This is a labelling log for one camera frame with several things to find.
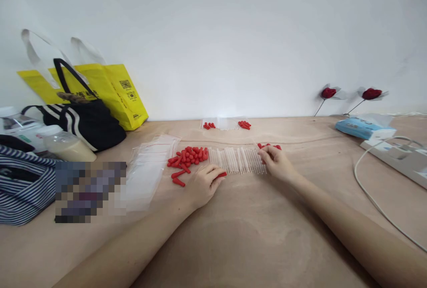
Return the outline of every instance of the white power strip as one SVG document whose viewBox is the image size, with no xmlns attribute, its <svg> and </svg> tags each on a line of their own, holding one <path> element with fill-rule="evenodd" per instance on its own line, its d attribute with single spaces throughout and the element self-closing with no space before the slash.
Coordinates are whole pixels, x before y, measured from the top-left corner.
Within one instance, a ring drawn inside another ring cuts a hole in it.
<svg viewBox="0 0 427 288">
<path fill-rule="evenodd" d="M 360 146 L 368 150 L 378 143 L 378 140 L 366 140 Z M 427 189 L 427 150 L 382 142 L 369 152 Z"/>
</svg>

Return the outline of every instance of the red flower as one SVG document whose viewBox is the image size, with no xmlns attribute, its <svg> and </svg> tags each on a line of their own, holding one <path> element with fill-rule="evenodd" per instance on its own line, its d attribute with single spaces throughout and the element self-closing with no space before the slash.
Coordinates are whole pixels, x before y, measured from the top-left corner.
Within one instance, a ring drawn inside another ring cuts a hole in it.
<svg viewBox="0 0 427 288">
<path fill-rule="evenodd" d="M 337 93 L 337 90 L 336 90 L 336 89 L 331 89 L 331 88 L 329 88 L 329 87 L 326 87 L 326 88 L 322 91 L 322 93 L 320 94 L 320 96 L 321 96 L 323 99 L 329 99 L 329 98 L 333 97 L 336 93 Z"/>
<path fill-rule="evenodd" d="M 373 100 L 378 98 L 382 93 L 382 90 L 369 88 L 362 94 L 362 98 L 366 100 Z"/>
</svg>

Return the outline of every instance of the left hand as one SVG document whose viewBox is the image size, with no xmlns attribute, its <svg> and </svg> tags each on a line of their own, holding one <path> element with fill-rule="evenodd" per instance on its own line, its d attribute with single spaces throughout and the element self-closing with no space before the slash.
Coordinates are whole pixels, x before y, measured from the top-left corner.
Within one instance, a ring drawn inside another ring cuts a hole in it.
<svg viewBox="0 0 427 288">
<path fill-rule="evenodd" d="M 217 165 L 210 164 L 198 171 L 194 180 L 185 186 L 185 196 L 195 209 L 206 205 L 214 196 L 219 185 L 225 179 L 224 177 L 215 178 L 223 172 L 226 171 Z"/>
</svg>

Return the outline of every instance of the wooden table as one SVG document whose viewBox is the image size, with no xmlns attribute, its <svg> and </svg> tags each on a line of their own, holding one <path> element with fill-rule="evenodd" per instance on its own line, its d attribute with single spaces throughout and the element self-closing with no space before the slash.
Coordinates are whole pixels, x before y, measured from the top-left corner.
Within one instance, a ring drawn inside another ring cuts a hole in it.
<svg viewBox="0 0 427 288">
<path fill-rule="evenodd" d="M 154 135 L 181 136 L 182 146 L 280 144 L 319 187 L 409 242 L 373 207 L 353 177 L 360 139 L 334 129 L 339 117 L 251 119 L 251 130 L 200 129 L 200 121 L 147 122 L 100 161 L 128 161 Z M 427 143 L 427 118 L 399 117 L 399 135 Z M 427 246 L 427 191 L 372 155 L 361 182 L 387 214 Z M 184 189 L 166 168 L 150 209 Z M 0 225 L 0 285 L 50 287 L 85 257 L 145 213 L 118 221 L 55 224 L 54 205 L 21 227 Z M 134 287 L 377 287 L 323 222 L 292 190 L 266 175 L 230 175 L 213 199 L 166 242 Z"/>
</svg>

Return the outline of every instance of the power cord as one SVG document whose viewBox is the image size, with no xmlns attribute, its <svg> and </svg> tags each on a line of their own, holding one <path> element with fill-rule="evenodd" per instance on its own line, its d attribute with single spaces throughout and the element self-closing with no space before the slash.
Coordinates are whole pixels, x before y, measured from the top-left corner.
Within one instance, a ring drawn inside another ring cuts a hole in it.
<svg viewBox="0 0 427 288">
<path fill-rule="evenodd" d="M 415 143 L 415 144 L 418 144 L 418 145 L 420 145 L 421 147 L 423 147 L 423 145 L 422 144 L 420 144 L 420 143 L 418 143 L 418 142 L 416 142 L 416 141 L 414 141 L 414 140 L 412 140 L 412 139 L 410 139 L 410 138 L 408 138 L 408 137 L 404 137 L 404 136 L 397 136 L 397 137 L 391 137 L 391 138 L 388 138 L 388 139 L 385 139 L 385 140 L 382 140 L 382 141 L 380 141 L 379 143 L 377 143 L 376 145 L 374 145 L 374 146 L 372 146 L 372 147 L 370 147 L 370 148 L 368 148 L 364 153 L 363 153 L 363 155 L 359 158 L 359 160 L 357 161 L 357 163 L 356 163 L 356 165 L 354 166 L 354 177 L 356 178 L 356 181 L 357 181 L 357 183 L 359 184 L 359 186 L 360 186 L 360 188 L 362 188 L 362 190 L 363 190 L 363 192 L 365 193 L 365 195 L 369 198 L 369 200 L 372 202 L 372 204 L 375 206 L 375 208 L 377 208 L 377 210 L 381 213 L 381 215 L 383 215 L 384 216 L 384 218 L 385 219 L 387 219 L 388 220 L 388 222 L 390 223 L 390 224 L 392 224 L 397 230 L 399 230 L 407 239 L 409 239 L 410 241 L 412 241 L 415 245 L 417 245 L 420 249 L 422 249 L 424 252 L 426 252 L 427 253 L 427 249 L 423 246 L 423 245 L 421 245 L 420 243 L 418 243 L 415 239 L 413 239 L 411 236 L 409 236 L 406 232 L 404 232 L 398 225 L 396 225 L 388 216 L 387 216 L 387 214 L 381 209 L 381 207 L 378 205 L 378 203 L 375 201 L 375 199 L 373 199 L 372 198 L 372 196 L 368 193 L 368 191 L 365 189 L 365 187 L 363 187 L 363 185 L 360 183 L 360 181 L 359 181 L 359 178 L 357 177 L 357 167 L 358 167 L 358 165 L 359 165 L 359 163 L 360 163 L 360 161 L 362 160 L 362 158 L 372 149 L 372 148 L 375 148 L 376 146 L 378 146 L 379 144 L 381 144 L 381 143 L 383 143 L 383 142 L 386 142 L 386 141 L 388 141 L 388 140 L 390 140 L 390 139 L 403 139 L 403 140 L 408 140 L 408 141 L 410 141 L 410 143 L 409 144 L 411 144 L 411 143 Z"/>
</svg>

